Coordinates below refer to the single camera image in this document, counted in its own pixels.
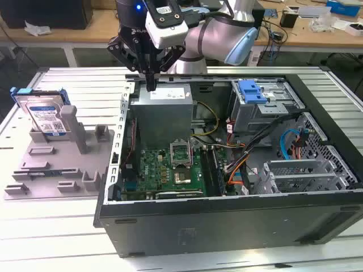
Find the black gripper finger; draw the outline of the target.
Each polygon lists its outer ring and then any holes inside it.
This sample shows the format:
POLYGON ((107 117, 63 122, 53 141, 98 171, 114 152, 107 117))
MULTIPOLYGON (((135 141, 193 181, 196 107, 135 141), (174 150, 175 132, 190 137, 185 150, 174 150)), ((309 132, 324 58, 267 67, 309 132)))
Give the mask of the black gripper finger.
POLYGON ((151 50, 151 90, 157 86, 157 74, 166 72, 185 52, 184 46, 172 46, 165 54, 164 49, 152 48, 151 50))
POLYGON ((150 61, 144 52, 139 37, 131 38, 129 50, 124 47, 125 43, 120 36, 116 36, 108 43, 107 50, 130 71, 136 71, 143 75, 146 82, 147 91, 152 91, 152 73, 150 70, 150 61))

